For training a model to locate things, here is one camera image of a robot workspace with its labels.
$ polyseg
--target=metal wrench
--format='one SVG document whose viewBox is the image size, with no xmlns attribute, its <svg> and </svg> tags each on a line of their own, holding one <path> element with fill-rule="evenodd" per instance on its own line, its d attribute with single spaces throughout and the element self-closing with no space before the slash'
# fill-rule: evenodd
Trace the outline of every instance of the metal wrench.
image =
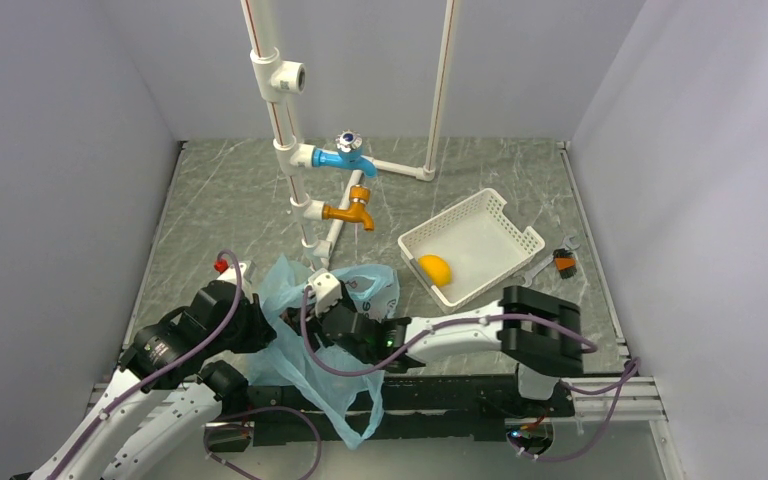
<svg viewBox="0 0 768 480">
<path fill-rule="evenodd" d="M 567 235 L 564 237 L 564 241 L 561 242 L 561 246 L 558 248 L 566 248 L 567 250 L 575 250 L 576 248 L 580 247 L 580 243 L 576 243 L 573 241 L 573 238 L 577 237 L 577 235 Z M 544 268 L 548 267 L 553 261 L 555 260 L 555 256 L 550 253 L 546 256 L 543 260 L 540 260 L 536 265 L 529 268 L 528 270 L 521 272 L 521 273 L 515 273 L 514 277 L 516 278 L 522 278 L 522 286 L 523 287 L 530 287 L 532 283 L 534 283 L 534 277 L 537 276 L 540 272 L 543 271 Z"/>
</svg>

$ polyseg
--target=faucet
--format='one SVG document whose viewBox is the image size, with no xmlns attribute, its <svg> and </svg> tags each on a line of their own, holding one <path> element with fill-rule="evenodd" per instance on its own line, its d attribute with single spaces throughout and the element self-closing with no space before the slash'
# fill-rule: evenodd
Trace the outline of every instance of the faucet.
<svg viewBox="0 0 768 480">
<path fill-rule="evenodd" d="M 313 150 L 314 167 L 336 167 L 344 170 L 360 170 L 367 177 L 378 175 L 378 169 L 363 156 L 363 140 L 357 133 L 346 130 L 337 137 L 337 153 L 320 148 Z"/>
<path fill-rule="evenodd" d="M 367 232 L 375 230 L 375 222 L 366 211 L 369 202 L 369 189 L 361 185 L 355 185 L 349 189 L 349 208 L 341 210 L 330 205 L 322 207 L 322 219 L 336 219 L 349 223 L 363 223 L 363 229 Z"/>
</svg>

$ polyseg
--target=blue plastic bag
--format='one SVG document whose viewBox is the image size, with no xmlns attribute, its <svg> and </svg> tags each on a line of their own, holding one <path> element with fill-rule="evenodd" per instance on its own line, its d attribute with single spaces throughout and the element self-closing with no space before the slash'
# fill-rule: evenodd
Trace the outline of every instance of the blue plastic bag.
<svg viewBox="0 0 768 480">
<path fill-rule="evenodd" d="M 384 265 L 359 265 L 334 270 L 337 278 L 346 283 L 349 295 L 358 311 L 371 318 L 392 317 L 399 301 L 399 281 L 396 272 Z M 302 338 L 280 318 L 289 307 L 301 307 L 302 289 L 310 269 L 298 262 L 290 262 L 283 255 L 258 289 L 261 309 L 277 338 L 266 349 L 249 355 L 244 374 L 251 385 L 293 385 L 321 408 L 334 429 L 350 449 L 356 449 L 369 438 L 381 423 L 384 405 L 381 387 L 384 372 L 378 371 L 362 377 L 339 377 L 323 371 L 310 359 Z M 359 360 L 337 346 L 320 349 L 317 356 L 330 367 L 354 371 L 366 368 Z M 369 391 L 372 411 L 369 425 L 362 434 L 346 423 L 349 406 L 362 391 Z"/>
</svg>

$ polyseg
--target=marble surface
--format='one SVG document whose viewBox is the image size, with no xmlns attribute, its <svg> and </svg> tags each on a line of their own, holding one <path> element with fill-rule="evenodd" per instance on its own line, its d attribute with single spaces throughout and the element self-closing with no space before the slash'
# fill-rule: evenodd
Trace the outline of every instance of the marble surface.
<svg viewBox="0 0 768 480">
<path fill-rule="evenodd" d="M 328 142 L 310 139 L 308 143 Z M 365 139 L 368 155 L 412 166 L 425 160 L 426 143 L 425 138 Z M 332 257 L 332 268 L 363 263 L 390 265 L 397 270 L 401 284 L 397 313 L 440 315 L 399 256 L 396 240 L 477 191 L 494 188 L 516 208 L 522 226 L 533 226 L 545 239 L 546 248 L 533 262 L 558 248 L 564 235 L 580 235 L 578 274 L 562 280 L 550 266 L 537 276 L 532 288 L 581 307 L 583 334 L 599 345 L 598 352 L 585 356 L 586 372 L 622 370 L 602 285 L 555 141 L 443 138 L 440 144 L 433 182 L 391 173 L 365 180 L 371 189 L 368 209 L 376 222 L 375 231 L 361 228 L 356 232 L 353 225 L 347 225 Z M 312 198 L 337 204 L 349 172 L 314 169 L 304 176 Z M 156 322 L 178 305 L 189 304 L 193 294 L 215 278 L 213 256 L 222 248 L 230 248 L 240 260 L 253 260 L 258 265 L 256 283 L 282 253 L 301 260 L 299 230 L 292 222 L 288 198 L 270 140 L 188 142 L 133 331 Z M 326 223 L 318 222 L 320 236 L 325 235 L 326 227 Z M 514 283 L 503 281 L 465 308 L 498 298 L 504 286 Z M 487 352 L 450 357 L 409 374 L 506 373 L 514 366 L 505 355 Z"/>
</svg>

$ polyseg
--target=white plastic basket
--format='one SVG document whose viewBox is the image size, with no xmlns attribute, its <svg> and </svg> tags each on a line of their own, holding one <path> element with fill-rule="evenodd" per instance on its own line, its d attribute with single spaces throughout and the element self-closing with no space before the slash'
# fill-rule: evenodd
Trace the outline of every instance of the white plastic basket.
<svg viewBox="0 0 768 480">
<path fill-rule="evenodd" d="M 507 202 L 485 188 L 399 236 L 402 258 L 444 313 L 452 313 L 524 267 L 546 246 L 533 228 L 520 231 L 505 216 Z M 452 270 L 438 288 L 417 259 L 437 255 Z"/>
</svg>

